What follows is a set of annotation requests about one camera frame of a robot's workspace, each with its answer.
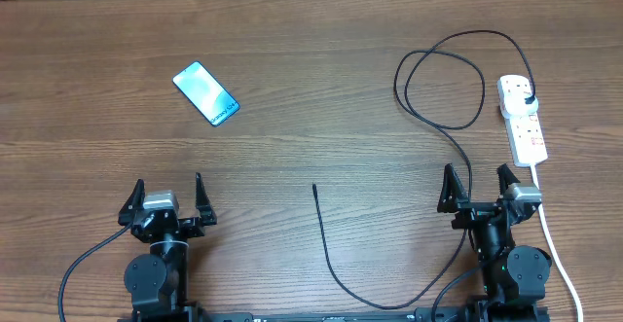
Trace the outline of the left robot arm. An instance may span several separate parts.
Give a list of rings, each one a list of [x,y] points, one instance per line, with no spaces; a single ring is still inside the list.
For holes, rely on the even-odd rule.
[[[199,303],[188,299],[188,240],[205,236],[205,228],[217,223],[199,173],[195,176],[195,207],[196,216],[181,218],[174,191],[147,193],[139,179],[119,211],[119,225],[149,245],[149,252],[132,259],[125,270],[133,321],[209,319]]]

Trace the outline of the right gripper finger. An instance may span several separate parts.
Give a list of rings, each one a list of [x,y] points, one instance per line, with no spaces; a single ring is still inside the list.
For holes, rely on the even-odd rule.
[[[520,183],[519,179],[506,163],[499,166],[496,173],[498,176],[500,194],[502,196],[511,196],[515,192],[516,186]]]
[[[438,213],[456,213],[469,202],[454,166],[448,163],[444,167],[442,189],[437,205]]]

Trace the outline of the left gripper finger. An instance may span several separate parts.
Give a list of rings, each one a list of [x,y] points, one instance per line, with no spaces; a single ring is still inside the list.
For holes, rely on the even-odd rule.
[[[204,187],[202,175],[199,172],[196,173],[196,208],[199,211],[200,219],[204,226],[217,224],[217,216],[211,206]]]
[[[135,183],[132,193],[128,197],[125,204],[118,213],[118,224],[127,226],[131,224],[138,210],[142,210],[142,204],[145,198],[145,185],[142,179],[138,179]]]

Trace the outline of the blue screen smartphone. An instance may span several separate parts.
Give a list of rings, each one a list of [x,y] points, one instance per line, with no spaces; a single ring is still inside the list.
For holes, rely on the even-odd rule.
[[[176,74],[172,82],[212,126],[223,124],[240,108],[238,101],[199,61]]]

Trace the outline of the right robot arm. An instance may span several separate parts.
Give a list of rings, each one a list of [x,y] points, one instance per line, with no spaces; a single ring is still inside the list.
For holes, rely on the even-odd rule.
[[[430,312],[432,321],[549,319],[547,309],[538,307],[537,302],[545,297],[552,258],[537,247],[518,246],[511,231],[540,209],[541,191],[534,184],[520,182],[505,164],[497,169],[497,176],[497,200],[473,202],[454,167],[447,164],[444,168],[437,211],[453,214],[452,228],[472,235],[478,266],[455,278],[439,293]],[[445,293],[476,272],[482,274],[483,296],[471,297],[460,307],[439,307]]]

